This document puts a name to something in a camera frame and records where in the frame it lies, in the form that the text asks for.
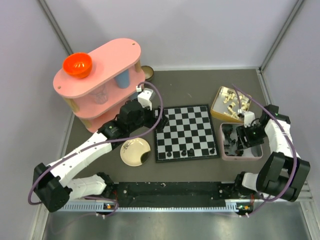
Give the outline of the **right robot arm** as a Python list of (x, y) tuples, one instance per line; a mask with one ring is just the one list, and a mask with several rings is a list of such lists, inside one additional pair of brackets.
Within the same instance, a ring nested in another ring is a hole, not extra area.
[(236, 128), (238, 149), (257, 147), (268, 139), (270, 156), (259, 173), (241, 172), (236, 176), (233, 192), (239, 198), (254, 193), (294, 202), (310, 172), (310, 163), (301, 159), (293, 145), (291, 120), (269, 104), (256, 118), (251, 111), (243, 112), (243, 125)]

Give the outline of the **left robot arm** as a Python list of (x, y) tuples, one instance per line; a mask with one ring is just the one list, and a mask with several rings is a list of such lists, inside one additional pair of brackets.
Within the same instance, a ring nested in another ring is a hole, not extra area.
[(114, 187), (102, 173), (86, 178), (75, 176), (99, 157), (131, 140), (132, 132), (142, 127), (149, 131), (162, 129), (167, 123), (162, 105), (152, 108), (142, 106), (137, 100), (128, 100), (114, 119), (104, 123), (81, 146), (48, 165), (38, 164), (33, 170), (30, 192), (36, 194), (50, 213), (58, 211), (73, 199), (91, 195), (109, 198)]

